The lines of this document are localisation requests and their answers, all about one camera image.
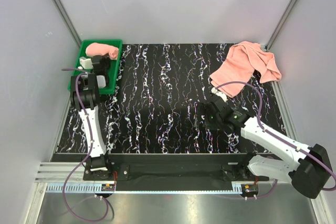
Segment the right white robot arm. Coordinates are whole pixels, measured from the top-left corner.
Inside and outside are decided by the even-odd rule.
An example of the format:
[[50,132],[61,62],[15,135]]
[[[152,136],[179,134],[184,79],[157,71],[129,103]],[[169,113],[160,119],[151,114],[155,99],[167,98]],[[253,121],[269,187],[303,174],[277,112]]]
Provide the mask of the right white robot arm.
[[215,95],[196,105],[195,126],[238,134],[276,155],[273,159],[247,153],[238,164],[224,168],[228,180],[268,177],[290,183],[303,196],[315,199],[331,177],[331,163],[323,146],[297,142],[265,125],[253,113],[232,109],[222,97]]

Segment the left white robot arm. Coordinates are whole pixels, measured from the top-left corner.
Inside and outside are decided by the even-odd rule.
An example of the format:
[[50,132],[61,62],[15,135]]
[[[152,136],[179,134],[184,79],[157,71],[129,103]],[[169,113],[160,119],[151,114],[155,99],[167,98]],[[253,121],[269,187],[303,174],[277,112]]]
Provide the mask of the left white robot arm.
[[84,126],[88,143],[87,169],[89,173],[107,180],[113,175],[113,167],[101,135],[99,90],[109,84],[108,70],[111,60],[106,55],[96,55],[92,58],[82,57],[80,60],[82,61],[81,68],[77,69],[80,73],[70,79],[70,101],[77,109]]

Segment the pink striped towel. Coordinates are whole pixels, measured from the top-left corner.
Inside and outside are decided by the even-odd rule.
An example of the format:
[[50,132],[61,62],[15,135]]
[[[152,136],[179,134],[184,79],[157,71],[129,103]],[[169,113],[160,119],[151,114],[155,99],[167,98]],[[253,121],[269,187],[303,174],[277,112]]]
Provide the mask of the pink striped towel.
[[85,53],[88,57],[107,55],[111,60],[116,60],[119,49],[115,46],[94,42],[86,48]]

